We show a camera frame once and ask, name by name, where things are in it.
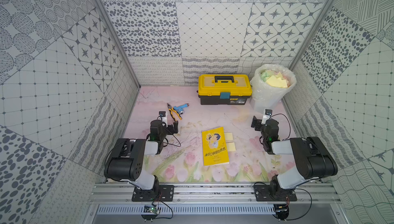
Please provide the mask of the pale yellow sticky note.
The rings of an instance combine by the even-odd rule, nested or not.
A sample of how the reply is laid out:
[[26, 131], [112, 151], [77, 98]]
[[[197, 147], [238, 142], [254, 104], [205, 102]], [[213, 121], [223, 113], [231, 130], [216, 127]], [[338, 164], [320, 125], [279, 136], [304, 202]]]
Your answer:
[[228, 150], [229, 152], [234, 152], [234, 151], [236, 151], [236, 145], [235, 145], [234, 142], [227, 143], [227, 144], [226, 144], [226, 147], [227, 147], [227, 150]]
[[227, 142], [234, 140], [233, 134], [231, 132], [225, 132], [224, 137]]

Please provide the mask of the yellow children's book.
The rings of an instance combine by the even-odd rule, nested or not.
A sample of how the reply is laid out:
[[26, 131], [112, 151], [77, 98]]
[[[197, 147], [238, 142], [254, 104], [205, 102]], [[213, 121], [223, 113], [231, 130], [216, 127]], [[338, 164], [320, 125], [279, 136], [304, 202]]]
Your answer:
[[202, 132], [204, 166], [229, 164], [229, 155], [223, 127]]

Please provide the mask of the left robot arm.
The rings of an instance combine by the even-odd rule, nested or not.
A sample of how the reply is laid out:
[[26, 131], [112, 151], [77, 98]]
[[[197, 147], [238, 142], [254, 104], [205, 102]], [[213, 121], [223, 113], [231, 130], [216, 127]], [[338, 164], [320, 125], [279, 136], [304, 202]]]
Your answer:
[[169, 145], [167, 136], [178, 133], [179, 123], [167, 125], [156, 119], [150, 123], [145, 139], [119, 138], [104, 163], [104, 176], [116, 182], [126, 182], [139, 192], [158, 194], [159, 180], [143, 169], [146, 155], [159, 155]]

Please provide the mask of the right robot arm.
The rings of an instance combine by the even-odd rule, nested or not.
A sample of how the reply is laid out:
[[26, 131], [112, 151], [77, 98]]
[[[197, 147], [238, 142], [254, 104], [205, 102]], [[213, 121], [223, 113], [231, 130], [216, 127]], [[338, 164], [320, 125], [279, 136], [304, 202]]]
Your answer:
[[265, 115], [255, 116], [251, 127], [261, 133], [260, 143], [269, 155], [292, 155], [295, 165], [285, 173], [273, 176], [270, 181], [272, 193], [293, 190], [310, 180], [334, 176], [338, 166], [318, 137], [293, 137], [279, 140], [279, 123]]

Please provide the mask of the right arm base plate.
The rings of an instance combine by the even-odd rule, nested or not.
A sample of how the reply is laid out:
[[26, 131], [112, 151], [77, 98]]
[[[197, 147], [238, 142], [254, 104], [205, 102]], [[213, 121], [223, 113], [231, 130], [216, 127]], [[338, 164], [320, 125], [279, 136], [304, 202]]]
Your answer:
[[274, 190], [273, 187], [267, 185], [255, 185], [253, 186], [256, 201], [297, 201], [297, 196], [295, 191], [277, 189]]

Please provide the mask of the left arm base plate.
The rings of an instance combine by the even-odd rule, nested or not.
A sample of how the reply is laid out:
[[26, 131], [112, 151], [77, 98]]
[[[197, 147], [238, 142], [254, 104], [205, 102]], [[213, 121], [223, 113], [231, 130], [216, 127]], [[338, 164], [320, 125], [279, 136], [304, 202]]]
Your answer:
[[152, 190], [140, 190], [135, 188], [133, 191], [132, 202], [163, 201], [172, 202], [174, 185], [158, 185]]

